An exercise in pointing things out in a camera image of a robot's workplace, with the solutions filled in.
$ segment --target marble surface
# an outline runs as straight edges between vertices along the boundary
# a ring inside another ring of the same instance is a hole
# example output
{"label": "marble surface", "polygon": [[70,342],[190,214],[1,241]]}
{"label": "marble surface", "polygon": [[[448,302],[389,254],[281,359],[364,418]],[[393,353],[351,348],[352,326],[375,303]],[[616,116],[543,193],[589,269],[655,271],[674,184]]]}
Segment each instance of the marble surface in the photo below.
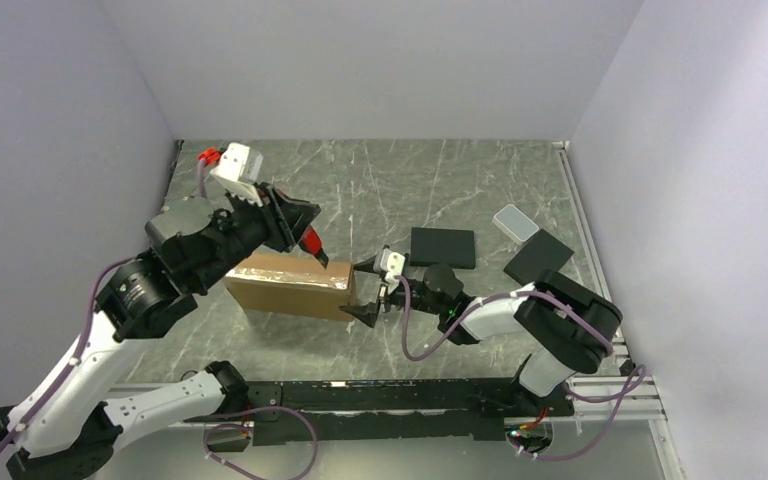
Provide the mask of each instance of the marble surface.
{"label": "marble surface", "polygon": [[[314,227],[333,260],[359,261],[384,243],[410,247],[410,228],[470,229],[478,264],[459,270],[467,292],[487,295],[518,285],[502,272],[515,244],[491,223],[512,203],[575,251],[562,272],[593,289],[570,192],[550,142],[491,140],[249,141],[264,154],[260,178],[290,196],[319,203]],[[196,193],[196,156],[227,142],[185,142],[167,200]],[[212,179],[208,196],[222,202]],[[414,270],[421,275],[421,270]],[[371,300],[377,279],[359,274],[358,295]],[[512,376],[536,346],[530,335],[497,336],[479,345],[443,345],[423,362],[401,351],[399,312],[375,329],[258,311],[244,312],[221,284],[148,351],[124,382],[173,382],[213,360],[231,361],[248,380],[341,380]],[[415,313],[409,345],[436,340],[436,318]],[[602,375],[616,375],[612,359]]]}

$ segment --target gray wall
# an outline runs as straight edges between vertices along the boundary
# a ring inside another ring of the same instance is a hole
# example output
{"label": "gray wall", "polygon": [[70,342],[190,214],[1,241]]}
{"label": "gray wall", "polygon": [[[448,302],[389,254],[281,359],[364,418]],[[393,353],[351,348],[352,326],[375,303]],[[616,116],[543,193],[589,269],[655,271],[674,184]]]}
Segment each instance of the gray wall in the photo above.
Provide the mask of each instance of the gray wall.
{"label": "gray wall", "polygon": [[104,0],[178,138],[568,139],[642,0]]}
{"label": "gray wall", "polygon": [[0,405],[77,335],[96,273],[143,247],[172,155],[96,3],[0,1]]}
{"label": "gray wall", "polygon": [[647,0],[572,160],[688,478],[768,478],[768,0]]}

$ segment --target black square object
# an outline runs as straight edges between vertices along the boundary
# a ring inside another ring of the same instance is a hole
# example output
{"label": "black square object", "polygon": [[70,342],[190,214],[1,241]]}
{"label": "black square object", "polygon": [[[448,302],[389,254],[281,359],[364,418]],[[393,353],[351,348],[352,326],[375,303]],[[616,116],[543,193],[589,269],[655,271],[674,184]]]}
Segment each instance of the black square object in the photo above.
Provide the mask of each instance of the black square object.
{"label": "black square object", "polygon": [[525,242],[504,271],[520,285],[528,285],[543,270],[560,270],[572,253],[563,242],[541,229]]}
{"label": "black square object", "polygon": [[452,268],[475,269],[475,232],[443,228],[411,228],[410,264],[430,267],[445,263]]}

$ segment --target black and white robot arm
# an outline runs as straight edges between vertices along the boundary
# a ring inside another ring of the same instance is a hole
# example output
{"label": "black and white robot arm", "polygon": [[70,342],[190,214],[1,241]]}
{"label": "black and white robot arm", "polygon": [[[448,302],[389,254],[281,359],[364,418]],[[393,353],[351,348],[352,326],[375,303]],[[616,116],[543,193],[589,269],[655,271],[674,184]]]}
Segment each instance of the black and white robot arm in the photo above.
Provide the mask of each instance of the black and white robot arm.
{"label": "black and white robot arm", "polygon": [[356,270],[380,276],[378,297],[367,305],[342,309],[370,327],[379,311],[391,305],[436,315],[444,337],[419,355],[411,354],[403,343],[411,360],[426,358],[444,339],[469,345],[495,335],[529,332],[540,348],[524,360],[513,387],[520,406],[539,411],[553,393],[565,396],[566,379],[596,373],[602,359],[612,353],[610,339],[622,320],[619,309],[561,273],[546,271],[512,292],[474,297],[464,293],[463,282],[447,265],[428,267],[422,280],[415,280],[403,276],[406,264],[405,255],[388,247],[357,264]]}
{"label": "black and white robot arm", "polygon": [[261,245],[279,252],[298,245],[328,263],[310,227],[318,205],[257,182],[261,158],[244,145],[213,155],[221,158],[211,175],[231,208],[201,197],[169,202],[146,224],[150,248],[121,264],[95,295],[89,331],[31,395],[0,408],[0,451],[7,443],[17,449],[7,461],[14,479],[84,479],[116,450],[170,424],[245,410],[248,387],[228,362],[139,396],[106,399],[140,355],[196,308],[195,294],[205,295]]}

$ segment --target cardboard box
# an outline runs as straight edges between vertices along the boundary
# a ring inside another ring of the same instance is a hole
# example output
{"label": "cardboard box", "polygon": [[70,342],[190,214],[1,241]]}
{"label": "cardboard box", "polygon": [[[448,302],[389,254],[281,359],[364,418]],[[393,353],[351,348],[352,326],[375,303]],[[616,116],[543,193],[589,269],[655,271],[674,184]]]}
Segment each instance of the cardboard box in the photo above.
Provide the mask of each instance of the cardboard box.
{"label": "cardboard box", "polygon": [[357,300],[352,264],[255,253],[225,275],[225,286],[243,309],[352,321],[340,310]]}

